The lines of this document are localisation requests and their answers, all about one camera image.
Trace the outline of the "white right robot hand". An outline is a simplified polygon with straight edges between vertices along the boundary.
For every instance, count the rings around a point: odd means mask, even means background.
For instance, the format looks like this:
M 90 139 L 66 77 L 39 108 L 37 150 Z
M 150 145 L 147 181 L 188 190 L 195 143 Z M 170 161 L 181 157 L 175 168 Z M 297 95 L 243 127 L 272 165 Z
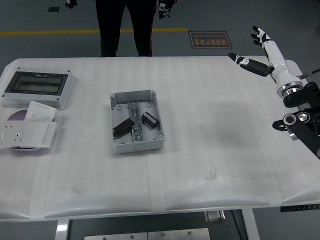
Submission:
M 270 75 L 276 83 L 278 91 L 296 88 L 302 89 L 300 79 L 289 71 L 289 67 L 276 42 L 257 26 L 252 27 L 256 32 L 252 34 L 253 42 L 262 47 L 266 53 L 268 64 L 258 62 L 247 57 L 230 52 L 228 57 L 246 71 L 267 77 Z

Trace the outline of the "person's left gloved hand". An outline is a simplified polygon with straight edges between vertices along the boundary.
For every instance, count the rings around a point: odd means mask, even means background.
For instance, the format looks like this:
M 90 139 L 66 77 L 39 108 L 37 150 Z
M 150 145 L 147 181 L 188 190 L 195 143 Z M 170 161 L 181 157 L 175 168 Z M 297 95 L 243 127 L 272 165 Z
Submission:
M 171 9 L 174 4 L 177 3 L 176 0 L 159 0 L 158 1 L 158 16 L 159 19 L 164 19 L 165 17 L 170 18 Z

